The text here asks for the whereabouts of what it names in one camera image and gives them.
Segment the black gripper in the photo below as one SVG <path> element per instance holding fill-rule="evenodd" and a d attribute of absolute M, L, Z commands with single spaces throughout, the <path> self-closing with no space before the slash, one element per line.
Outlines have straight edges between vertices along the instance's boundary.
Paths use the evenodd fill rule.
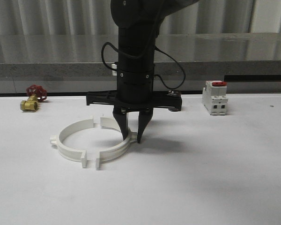
<path fill-rule="evenodd" d="M 86 103 L 113 105 L 113 117 L 118 123 L 123 140 L 128 136 L 126 112 L 139 112 L 137 143 L 153 116 L 152 108 L 167 108 L 178 112 L 182 107 L 182 98 L 171 96 L 166 91 L 153 91 L 154 64 L 150 68 L 127 69 L 120 62 L 117 65 L 117 89 L 90 91 L 86 94 Z"/>

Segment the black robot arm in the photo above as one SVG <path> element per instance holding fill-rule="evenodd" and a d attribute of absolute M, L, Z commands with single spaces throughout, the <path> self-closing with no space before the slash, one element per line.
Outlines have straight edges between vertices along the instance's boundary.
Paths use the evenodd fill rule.
<path fill-rule="evenodd" d="M 166 16 L 187 6 L 194 0 L 113 0 L 111 15 L 118 26 L 118 47 L 109 45 L 118 53 L 116 68 L 117 89 L 90 91 L 87 105 L 113 106 L 113 116 L 124 139 L 128 136 L 128 113 L 139 112 L 137 142 L 153 116 L 154 108 L 181 110 L 182 98 L 175 92 L 154 91 L 155 39 Z"/>

